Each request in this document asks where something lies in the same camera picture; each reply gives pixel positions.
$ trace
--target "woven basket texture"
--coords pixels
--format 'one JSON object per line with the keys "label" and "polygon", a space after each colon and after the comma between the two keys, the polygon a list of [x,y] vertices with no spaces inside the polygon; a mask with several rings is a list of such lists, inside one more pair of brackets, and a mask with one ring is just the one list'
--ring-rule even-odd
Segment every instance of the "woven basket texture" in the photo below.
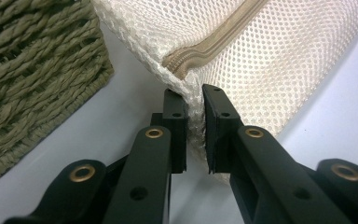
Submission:
{"label": "woven basket texture", "polygon": [[0,175],[112,73],[89,0],[0,0]]}

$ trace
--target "brass rivet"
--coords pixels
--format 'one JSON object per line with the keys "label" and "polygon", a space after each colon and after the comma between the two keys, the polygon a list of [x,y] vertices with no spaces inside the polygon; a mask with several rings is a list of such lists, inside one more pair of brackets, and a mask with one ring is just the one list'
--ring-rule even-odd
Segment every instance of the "brass rivet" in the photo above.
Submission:
{"label": "brass rivet", "polygon": [[264,134],[260,130],[254,129],[254,128],[246,129],[245,132],[246,132],[246,134],[248,134],[249,136],[254,137],[254,138],[259,138],[259,137],[264,136]]}
{"label": "brass rivet", "polygon": [[159,138],[163,134],[163,131],[161,129],[150,129],[147,130],[146,136],[149,138]]}
{"label": "brass rivet", "polygon": [[71,172],[71,174],[69,174],[69,179],[71,179],[73,182],[78,183],[92,178],[94,174],[95,174],[95,168],[90,164],[85,164],[85,165],[77,166]]}
{"label": "brass rivet", "polygon": [[358,181],[358,172],[355,171],[350,166],[336,163],[331,166],[331,170],[333,171],[334,174],[346,180]]}

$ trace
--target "zipper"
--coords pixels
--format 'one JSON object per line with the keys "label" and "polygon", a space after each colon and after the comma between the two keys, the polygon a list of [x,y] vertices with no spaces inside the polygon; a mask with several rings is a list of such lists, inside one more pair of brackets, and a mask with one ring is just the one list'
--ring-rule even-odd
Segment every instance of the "zipper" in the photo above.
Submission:
{"label": "zipper", "polygon": [[210,62],[250,22],[268,0],[245,0],[211,35],[199,44],[177,49],[167,55],[162,66],[183,80],[190,68]]}

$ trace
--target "black plastic jaw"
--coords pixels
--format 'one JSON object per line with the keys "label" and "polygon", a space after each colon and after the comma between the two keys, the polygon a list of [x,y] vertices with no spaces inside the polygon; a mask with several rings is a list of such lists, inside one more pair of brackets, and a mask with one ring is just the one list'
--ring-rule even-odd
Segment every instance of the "black plastic jaw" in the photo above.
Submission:
{"label": "black plastic jaw", "polygon": [[241,117],[225,92],[211,85],[202,86],[206,119],[206,154],[210,172],[229,173],[232,156],[231,135],[242,126]]}
{"label": "black plastic jaw", "polygon": [[172,133],[172,173],[186,170],[187,108],[183,98],[170,90],[164,92],[162,113],[154,113],[150,125],[161,125]]}

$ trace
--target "white surface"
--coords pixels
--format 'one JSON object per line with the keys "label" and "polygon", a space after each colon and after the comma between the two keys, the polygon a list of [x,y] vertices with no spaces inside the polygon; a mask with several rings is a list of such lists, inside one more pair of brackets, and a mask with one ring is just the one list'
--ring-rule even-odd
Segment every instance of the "white surface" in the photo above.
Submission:
{"label": "white surface", "polygon": [[[103,26],[115,76],[60,128],[0,178],[0,223],[31,213],[48,184],[67,164],[108,164],[125,154],[151,113],[162,108],[159,84]],[[279,140],[293,157],[315,168],[341,158],[358,164],[358,40],[337,68],[283,130]],[[242,223],[229,186],[191,157],[172,177],[171,223]]]}

